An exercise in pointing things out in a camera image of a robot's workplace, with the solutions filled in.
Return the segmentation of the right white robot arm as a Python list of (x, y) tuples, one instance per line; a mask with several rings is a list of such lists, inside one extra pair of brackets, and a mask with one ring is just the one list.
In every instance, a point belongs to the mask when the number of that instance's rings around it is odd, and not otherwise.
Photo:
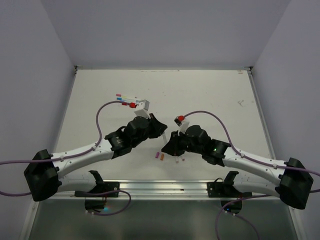
[(211, 138), (199, 125), (185, 132), (173, 131), (162, 152), (180, 157), (185, 152), (199, 154), (211, 165), (233, 168), (223, 182), (227, 196), (259, 193), (278, 197), (286, 205), (304, 210), (314, 179), (295, 158), (288, 161), (260, 157)]

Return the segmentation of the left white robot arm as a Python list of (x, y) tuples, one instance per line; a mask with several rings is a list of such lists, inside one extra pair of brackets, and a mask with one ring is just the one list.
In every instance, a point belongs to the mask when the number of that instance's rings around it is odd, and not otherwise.
[(121, 157), (143, 141), (159, 138), (168, 127), (153, 114), (149, 116), (137, 116), (126, 126), (84, 147), (58, 153), (49, 153), (46, 149), (38, 151), (23, 173), (33, 200), (41, 202), (67, 191), (101, 195), (105, 188), (98, 171), (90, 170), (84, 175), (77, 175), (75, 171)]

